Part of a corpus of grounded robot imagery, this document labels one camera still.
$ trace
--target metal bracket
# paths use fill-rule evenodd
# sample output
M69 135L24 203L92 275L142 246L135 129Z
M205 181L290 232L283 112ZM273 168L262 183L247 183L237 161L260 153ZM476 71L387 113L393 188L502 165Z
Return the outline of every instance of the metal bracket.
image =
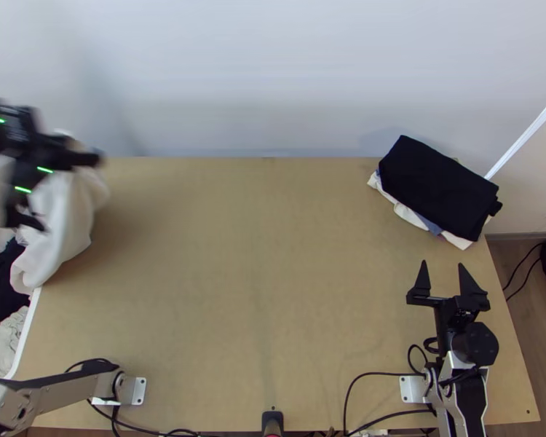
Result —
M426 397L428 384L420 375L400 377L400 397L406 403L430 403Z
M146 378L122 375L116 384L117 400L91 398L92 405L141 405L146 395Z

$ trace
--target folded black shirt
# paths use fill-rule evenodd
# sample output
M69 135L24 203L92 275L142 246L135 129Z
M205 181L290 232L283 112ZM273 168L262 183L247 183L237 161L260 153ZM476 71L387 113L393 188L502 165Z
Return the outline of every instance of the folded black shirt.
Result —
M496 184L426 144L402 135L379 163L385 192L434 224L477 241L488 216L495 216Z

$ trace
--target blue cloth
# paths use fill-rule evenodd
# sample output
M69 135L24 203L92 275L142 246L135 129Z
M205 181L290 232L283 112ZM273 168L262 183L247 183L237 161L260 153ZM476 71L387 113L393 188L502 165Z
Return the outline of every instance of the blue cloth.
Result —
M431 234L439 235L443 231L443 228L437 226L432 221L428 221L425 217L421 216L421 214L418 214L416 211L415 214L424 223L424 225L428 228Z

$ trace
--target white pipe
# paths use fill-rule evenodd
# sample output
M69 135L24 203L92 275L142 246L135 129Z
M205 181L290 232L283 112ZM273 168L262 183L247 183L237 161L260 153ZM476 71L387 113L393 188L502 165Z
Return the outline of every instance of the white pipe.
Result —
M514 144L503 154L499 161L487 172L486 179L491 179L498 172L504 164L510 160L510 158L536 133L538 129L546 122L546 107L540 112L540 115L534 120L534 122L528 126L528 129L524 130Z

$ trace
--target white wall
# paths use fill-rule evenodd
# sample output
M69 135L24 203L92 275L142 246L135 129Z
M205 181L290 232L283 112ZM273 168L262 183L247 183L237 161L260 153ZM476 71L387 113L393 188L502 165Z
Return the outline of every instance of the white wall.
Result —
M546 1L0 1L0 95L111 154L404 133L483 174L546 104Z
M491 180L504 207L486 234L546 231L546 122Z

